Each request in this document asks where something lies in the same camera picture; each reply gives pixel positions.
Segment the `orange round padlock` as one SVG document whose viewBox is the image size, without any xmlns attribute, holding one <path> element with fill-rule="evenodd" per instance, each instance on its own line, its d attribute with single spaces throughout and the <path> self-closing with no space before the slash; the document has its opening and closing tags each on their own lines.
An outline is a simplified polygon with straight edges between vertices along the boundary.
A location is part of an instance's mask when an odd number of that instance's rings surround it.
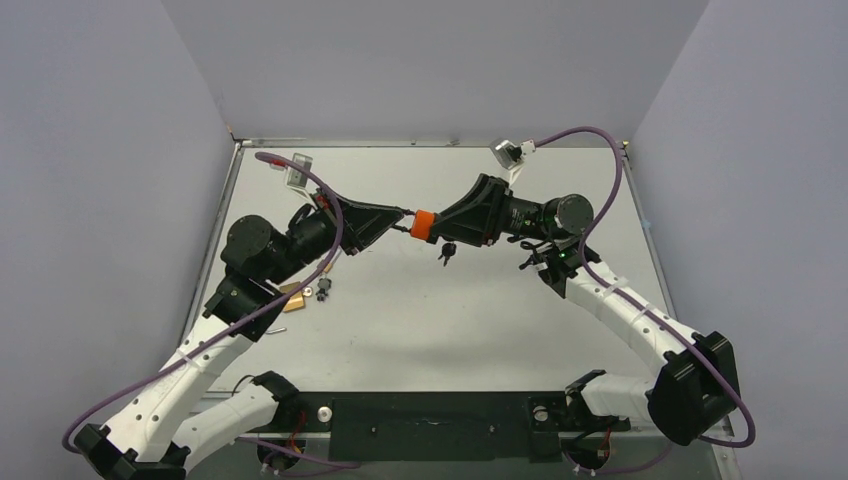
<svg viewBox="0 0 848 480">
<path fill-rule="evenodd" d="M 431 228 L 436 220 L 436 214 L 425 210 L 417 210 L 414 214 L 409 234 L 412 238 L 429 242 Z"/>
</svg>

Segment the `black headed key bunch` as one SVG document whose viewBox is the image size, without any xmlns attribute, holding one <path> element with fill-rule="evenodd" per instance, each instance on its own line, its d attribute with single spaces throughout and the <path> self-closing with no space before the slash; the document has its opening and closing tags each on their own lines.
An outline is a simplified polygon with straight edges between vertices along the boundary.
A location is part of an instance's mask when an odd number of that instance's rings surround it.
<svg viewBox="0 0 848 480">
<path fill-rule="evenodd" d="M 456 255 L 457 253 L 457 244 L 452 241 L 447 241 L 441 246 L 441 252 L 438 257 L 438 260 L 442 262 L 442 266 L 446 267 L 449 261 Z"/>
</svg>

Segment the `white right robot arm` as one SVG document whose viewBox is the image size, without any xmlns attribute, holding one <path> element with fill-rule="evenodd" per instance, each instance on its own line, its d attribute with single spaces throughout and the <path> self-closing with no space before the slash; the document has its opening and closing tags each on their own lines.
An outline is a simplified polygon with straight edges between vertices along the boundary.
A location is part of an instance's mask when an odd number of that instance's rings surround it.
<svg viewBox="0 0 848 480">
<path fill-rule="evenodd" d="M 419 211 L 412 237 L 493 245 L 502 235 L 529 251 L 524 268 L 559 297 L 591 314 L 648 367 L 647 378 L 592 371 L 569 385 L 566 418 L 578 427 L 624 418 L 652 423 L 666 438 L 688 445 L 736 409 L 740 389 L 732 345 L 720 333 L 703 335 L 650 305 L 600 256 L 580 247 L 594 212 L 579 194 L 537 203 L 514 196 L 508 183 L 482 174 L 472 189 L 439 213 Z"/>
</svg>

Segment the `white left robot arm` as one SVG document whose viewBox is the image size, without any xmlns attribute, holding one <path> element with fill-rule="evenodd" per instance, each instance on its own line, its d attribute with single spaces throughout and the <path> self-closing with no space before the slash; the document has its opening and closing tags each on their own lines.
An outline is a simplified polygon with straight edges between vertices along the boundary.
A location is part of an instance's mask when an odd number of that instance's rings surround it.
<svg viewBox="0 0 848 480">
<path fill-rule="evenodd" d="M 128 389 L 123 409 L 76 433 L 77 452 L 104 479 L 183 479 L 242 434 L 267 424 L 291 427 L 297 389 L 274 372 L 200 414 L 193 407 L 282 313 L 289 301 L 280 291 L 284 281 L 306 267 L 320 273 L 338 253 L 363 251 L 407 214 L 319 191 L 285 231 L 259 215 L 236 220 L 221 253 L 224 278 L 200 318 L 151 380 Z"/>
</svg>

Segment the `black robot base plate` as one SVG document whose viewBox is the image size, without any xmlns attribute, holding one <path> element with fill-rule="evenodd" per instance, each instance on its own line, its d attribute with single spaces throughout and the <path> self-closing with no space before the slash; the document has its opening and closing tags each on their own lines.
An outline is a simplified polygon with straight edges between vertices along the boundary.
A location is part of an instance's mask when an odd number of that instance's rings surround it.
<svg viewBox="0 0 848 480">
<path fill-rule="evenodd" d="M 557 462 L 569 439 L 629 421 L 594 417 L 561 391 L 302 392 L 261 434 L 326 434 L 334 461 Z"/>
</svg>

